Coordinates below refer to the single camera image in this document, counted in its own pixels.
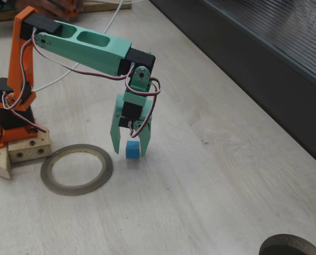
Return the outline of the person's hand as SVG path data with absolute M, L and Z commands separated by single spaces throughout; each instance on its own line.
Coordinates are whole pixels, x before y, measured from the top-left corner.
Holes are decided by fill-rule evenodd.
M 68 20 L 67 10 L 70 12 L 76 11 L 79 13 L 83 7 L 83 1 L 81 0 L 19 0 L 15 1 L 15 8 L 18 11 L 22 11 L 28 6 L 35 8 L 39 14 L 51 19 Z

